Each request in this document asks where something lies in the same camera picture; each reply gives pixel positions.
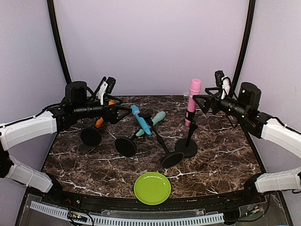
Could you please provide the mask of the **blue toy microphone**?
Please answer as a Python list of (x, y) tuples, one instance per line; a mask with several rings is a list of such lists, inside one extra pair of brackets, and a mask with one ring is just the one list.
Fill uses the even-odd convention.
[(130, 108), (132, 110), (132, 115), (135, 116), (135, 118), (137, 119), (137, 121), (139, 122), (139, 124), (141, 126), (141, 129), (138, 130), (138, 132), (136, 133), (136, 136), (139, 137), (143, 134), (152, 135), (150, 127), (147, 124), (147, 122), (145, 121), (145, 119), (143, 117), (139, 116), (139, 114), (141, 113), (139, 108), (135, 105), (132, 105)]

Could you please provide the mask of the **pink toy microphone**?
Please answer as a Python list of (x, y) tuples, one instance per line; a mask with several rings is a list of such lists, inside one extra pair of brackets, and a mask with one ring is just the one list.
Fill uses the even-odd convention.
[(185, 113), (186, 127), (190, 126), (190, 124), (192, 123), (192, 118), (195, 114), (196, 102), (193, 100), (193, 96), (199, 95), (200, 92), (201, 92), (201, 80), (197, 78), (192, 79), (190, 84), (190, 95), (189, 95), (188, 106)]

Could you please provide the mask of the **black stand of pink microphone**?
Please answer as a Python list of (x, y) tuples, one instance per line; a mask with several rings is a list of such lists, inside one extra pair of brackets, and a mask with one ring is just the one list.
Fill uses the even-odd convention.
[(195, 121), (195, 112), (186, 110), (185, 119), (190, 122), (187, 138), (179, 139), (175, 144), (175, 151), (184, 153), (185, 158), (194, 157), (198, 151), (196, 142), (192, 139), (194, 131), (198, 128)]

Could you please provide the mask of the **black stand of blue microphone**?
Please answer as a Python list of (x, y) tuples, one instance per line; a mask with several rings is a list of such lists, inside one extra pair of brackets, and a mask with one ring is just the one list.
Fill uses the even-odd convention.
[(184, 153), (179, 151), (173, 151), (173, 152), (169, 151), (162, 136), (158, 133), (157, 129), (155, 128), (151, 119), (151, 115), (149, 113), (147, 114), (139, 113), (138, 115), (144, 118), (147, 124), (151, 126), (152, 130), (156, 134), (158, 143), (162, 146), (162, 148), (166, 153), (166, 155), (162, 157), (162, 159), (160, 160), (161, 167), (164, 169), (168, 169), (180, 163), (184, 159)]

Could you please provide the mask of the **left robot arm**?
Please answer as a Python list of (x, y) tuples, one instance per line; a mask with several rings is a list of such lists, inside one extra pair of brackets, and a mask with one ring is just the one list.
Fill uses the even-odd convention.
[(14, 180), (43, 193), (56, 205), (66, 202), (66, 194), (46, 173), (31, 168), (18, 161), (8, 150), (25, 141), (65, 131), (78, 120), (100, 118), (116, 124), (131, 113), (131, 109), (121, 105), (122, 100), (115, 98), (116, 104), (109, 104), (111, 91), (116, 81), (104, 77), (96, 91), (92, 91), (84, 81), (74, 81), (65, 87), (65, 96), (58, 104), (45, 107), (39, 114), (0, 126), (0, 176)]

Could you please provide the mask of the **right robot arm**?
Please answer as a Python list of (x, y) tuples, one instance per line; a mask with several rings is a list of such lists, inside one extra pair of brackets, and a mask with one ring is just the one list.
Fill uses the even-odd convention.
[[(297, 157), (301, 156), (301, 133), (288, 127), (278, 117), (258, 110), (261, 90), (256, 85), (243, 82), (237, 99), (223, 96), (220, 88), (216, 91), (213, 94), (211, 88), (206, 88), (206, 95), (193, 95), (193, 100), (203, 113), (208, 110), (213, 114), (222, 111), (227, 116), (235, 117), (241, 128), (251, 135), (275, 143)], [(246, 190), (240, 193), (244, 204), (252, 203), (258, 193), (300, 190), (301, 169), (256, 174), (246, 181), (245, 186)]]

